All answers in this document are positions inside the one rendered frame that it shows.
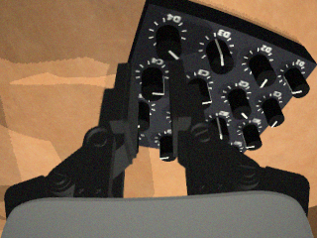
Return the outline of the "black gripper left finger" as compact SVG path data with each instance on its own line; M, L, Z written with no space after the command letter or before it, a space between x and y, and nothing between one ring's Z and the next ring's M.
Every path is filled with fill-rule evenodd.
M138 116L134 68L118 63L114 88L104 90L98 126L88 130L82 147L47 176L6 190L6 220L16 206L38 198L124 198L125 169L137 158Z

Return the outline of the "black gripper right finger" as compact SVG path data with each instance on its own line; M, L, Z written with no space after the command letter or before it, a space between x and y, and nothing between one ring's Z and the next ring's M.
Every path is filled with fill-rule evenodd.
M205 119L199 84L186 86L182 59L168 64L168 83L172 152L185 168L187 195L274 191L295 198L308 216L308 179L301 174L260 167L220 139L218 128Z

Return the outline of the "black knob box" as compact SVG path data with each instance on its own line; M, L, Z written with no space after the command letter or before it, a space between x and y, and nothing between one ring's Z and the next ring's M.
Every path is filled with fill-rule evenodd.
M317 66L304 46L236 16L189 0L146 0L128 58L142 132L137 153L139 146L159 149L165 162L177 158L169 109L173 60L183 60L187 84L199 84L206 121L242 153L259 149L262 132L284 122L281 110L308 94L305 79Z

